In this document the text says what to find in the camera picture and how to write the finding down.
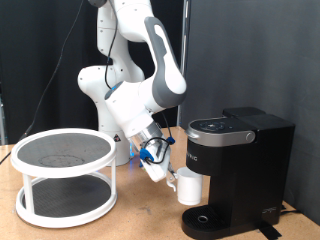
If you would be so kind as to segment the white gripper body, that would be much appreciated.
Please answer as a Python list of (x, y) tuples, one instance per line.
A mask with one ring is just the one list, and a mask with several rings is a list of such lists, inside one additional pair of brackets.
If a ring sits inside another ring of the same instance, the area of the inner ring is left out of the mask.
[(151, 144), (141, 150), (141, 164), (154, 182), (166, 177), (170, 154), (171, 149), (167, 143)]

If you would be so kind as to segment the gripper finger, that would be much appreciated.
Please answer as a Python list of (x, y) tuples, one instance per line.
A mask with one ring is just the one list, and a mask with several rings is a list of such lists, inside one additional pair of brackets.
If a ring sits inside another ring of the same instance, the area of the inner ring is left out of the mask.
[(168, 165), (168, 173), (167, 173), (167, 180), (169, 182), (173, 182), (177, 179), (177, 173), (175, 172), (172, 164)]

